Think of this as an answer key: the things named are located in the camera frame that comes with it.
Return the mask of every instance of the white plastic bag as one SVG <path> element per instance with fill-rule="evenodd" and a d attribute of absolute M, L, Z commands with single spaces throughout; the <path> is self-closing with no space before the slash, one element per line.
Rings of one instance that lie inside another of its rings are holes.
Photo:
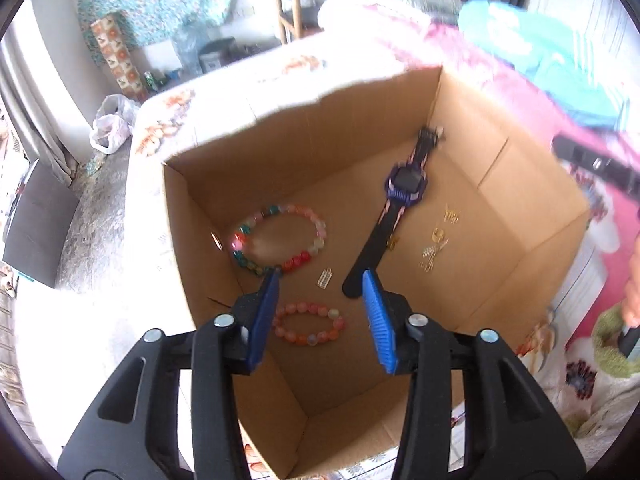
<path fill-rule="evenodd" d="M 107 96 L 95 115 L 91 145 L 107 155 L 115 153 L 130 136 L 139 110 L 136 102 L 124 95 Z"/>

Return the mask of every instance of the silver bolt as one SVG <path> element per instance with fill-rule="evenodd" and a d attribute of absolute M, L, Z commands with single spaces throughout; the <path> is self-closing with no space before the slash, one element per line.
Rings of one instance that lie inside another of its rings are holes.
<path fill-rule="evenodd" d="M 480 339 L 482 339 L 482 341 L 485 341 L 486 343 L 495 343 L 496 341 L 498 341 L 498 339 L 500 339 L 500 336 L 498 336 L 498 333 L 495 330 L 485 328 L 480 333 Z"/>
<path fill-rule="evenodd" d="M 145 335 L 143 336 L 143 340 L 145 343 L 155 343 L 162 337 L 162 330 L 159 328 L 152 328 L 151 330 L 147 330 Z"/>
<path fill-rule="evenodd" d="M 425 326 L 429 322 L 424 314 L 411 314 L 409 316 L 409 324 L 411 326 Z"/>
<path fill-rule="evenodd" d="M 231 326 L 236 320 L 231 314 L 220 314 L 213 320 L 213 324 L 219 327 Z"/>

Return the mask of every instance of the smartwatch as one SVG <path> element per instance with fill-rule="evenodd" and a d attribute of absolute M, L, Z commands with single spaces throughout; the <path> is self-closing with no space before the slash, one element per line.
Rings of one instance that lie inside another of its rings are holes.
<path fill-rule="evenodd" d="M 398 227 L 407 208 L 422 199 L 427 187 L 424 165 L 431 151 L 438 145 L 442 129 L 422 127 L 418 142 L 406 163 L 396 164 L 385 181 L 386 203 L 378 223 L 373 228 L 356 262 L 342 284 L 347 298 L 362 296 L 362 275 L 365 270 L 375 270 L 386 251 L 386 244 Z"/>

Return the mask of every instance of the green scrunchie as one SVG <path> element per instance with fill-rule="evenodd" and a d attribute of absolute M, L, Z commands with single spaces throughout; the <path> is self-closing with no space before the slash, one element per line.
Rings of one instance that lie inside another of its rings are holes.
<path fill-rule="evenodd" d="M 620 379 L 628 379 L 632 374 L 640 372 L 640 359 L 630 361 L 617 348 L 606 346 L 606 342 L 620 332 L 624 325 L 618 303 L 598 316 L 591 332 L 596 363 L 601 370 Z"/>

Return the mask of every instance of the grey curtain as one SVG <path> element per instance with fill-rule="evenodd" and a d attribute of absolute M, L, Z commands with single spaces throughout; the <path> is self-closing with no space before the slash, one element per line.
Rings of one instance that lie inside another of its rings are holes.
<path fill-rule="evenodd" d="M 78 163 L 64 148 L 30 86 L 20 63 L 13 26 L 0 41 L 0 108 L 30 162 L 46 162 L 56 178 L 69 186 Z"/>

